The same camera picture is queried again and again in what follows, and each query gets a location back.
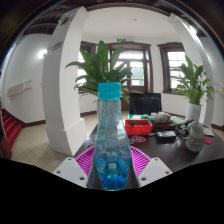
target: red stair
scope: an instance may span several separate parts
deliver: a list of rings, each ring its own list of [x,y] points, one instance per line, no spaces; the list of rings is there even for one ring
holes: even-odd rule
[[[22,125],[17,124],[17,122],[5,111],[2,112],[2,121],[8,145],[12,149],[12,146],[22,129]]]

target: floor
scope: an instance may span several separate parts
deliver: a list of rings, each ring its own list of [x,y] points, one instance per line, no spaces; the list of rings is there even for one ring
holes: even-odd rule
[[[128,112],[122,112],[123,119],[126,119]],[[97,115],[88,115],[85,119],[87,136],[97,124]],[[212,129],[224,141],[224,133]],[[67,156],[54,152],[48,141],[45,124],[23,128],[19,133],[13,147],[12,160],[37,166],[48,172],[53,172]]]

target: desk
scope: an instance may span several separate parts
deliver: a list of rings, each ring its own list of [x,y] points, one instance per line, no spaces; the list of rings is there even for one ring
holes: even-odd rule
[[[75,157],[86,150],[87,145],[95,143],[94,135],[97,134],[98,125],[94,128],[89,138],[79,148]],[[193,164],[199,164],[216,159],[224,158],[224,142],[214,133],[212,144],[204,143],[202,150],[198,153],[191,152],[186,147],[186,140],[176,137],[174,142],[158,142],[156,136],[143,136],[144,142],[134,142],[132,146],[140,149],[151,158],[159,157],[172,172],[176,172]],[[133,179],[133,170],[130,170],[130,178],[126,189],[136,188],[136,182]],[[102,189],[99,178],[95,175],[95,189]]]

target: green leaves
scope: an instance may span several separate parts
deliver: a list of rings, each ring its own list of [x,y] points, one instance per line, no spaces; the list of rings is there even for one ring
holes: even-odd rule
[[[108,49],[106,44],[103,41],[100,41],[97,48],[97,53],[94,55],[90,55],[88,52],[84,50],[80,50],[82,57],[84,59],[83,62],[73,61],[66,65],[65,68],[69,66],[78,66],[82,68],[86,75],[82,75],[76,78],[75,82],[77,83],[79,80],[85,79],[85,83],[77,83],[74,89],[78,88],[79,90],[84,91],[85,93],[82,94],[92,94],[98,96],[98,85],[100,83],[105,82],[118,82],[121,83],[122,88],[122,100],[127,101],[129,103],[129,96],[125,94],[129,92],[133,93],[142,93],[139,91],[129,90],[123,84],[130,80],[125,78],[127,75],[133,75],[131,72],[131,68],[124,68],[125,62],[119,65],[117,68],[114,68],[115,64],[119,60],[119,56],[123,51],[123,46],[118,47],[114,50],[111,59],[110,59],[110,71],[106,71],[108,65]]]
[[[126,64],[126,62],[123,62],[116,68],[116,70],[120,71],[125,66],[125,64]]]
[[[194,70],[193,63],[190,58],[187,56],[185,56],[185,58],[188,66],[182,64],[177,69],[172,70],[182,71],[184,74],[184,77],[170,76],[180,83],[175,89],[173,89],[172,92],[182,92],[184,93],[184,96],[189,99],[189,103],[200,105],[201,100],[205,94],[207,94],[208,98],[212,99],[211,92],[214,92],[214,89],[211,86],[205,87],[210,79],[205,79],[202,81],[202,77],[206,76],[206,73],[204,72],[204,65],[194,65]]]
[[[95,54],[95,55],[91,55],[91,64],[94,67],[95,71],[96,71],[96,77],[99,80],[103,80],[103,74],[102,74],[102,67],[103,67],[103,63],[102,63],[102,58],[99,54]]]
[[[111,60],[110,60],[111,69],[113,69],[114,65],[117,63],[119,56],[121,52],[123,51],[123,48],[124,48],[123,46],[116,48],[113,54],[111,55]]]
[[[80,50],[80,53],[85,61],[86,64],[91,64],[91,55],[84,50]]]
[[[102,61],[103,61],[103,69],[107,67],[108,64],[108,49],[106,44],[101,40],[99,42],[98,48],[97,48],[97,53],[101,56]]]
[[[116,75],[113,79],[114,82],[120,82],[125,76],[133,75],[131,72],[132,68],[124,68],[122,69],[118,75]]]
[[[202,82],[203,86],[204,86],[207,82],[209,82],[209,81],[210,81],[210,79],[205,79],[205,80]]]

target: chair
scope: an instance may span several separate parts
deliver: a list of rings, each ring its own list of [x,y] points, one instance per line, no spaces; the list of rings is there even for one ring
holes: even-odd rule
[[[130,93],[129,114],[148,114],[162,111],[161,93]]]

